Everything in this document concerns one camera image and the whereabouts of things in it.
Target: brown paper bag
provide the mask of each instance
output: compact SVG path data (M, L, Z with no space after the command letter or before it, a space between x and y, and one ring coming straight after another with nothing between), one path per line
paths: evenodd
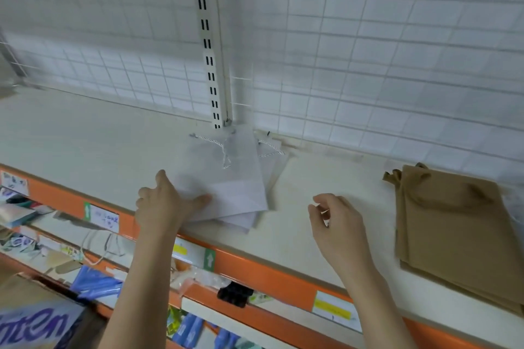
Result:
M422 164L383 179L396 187L404 269L524 315L524 260L496 183Z

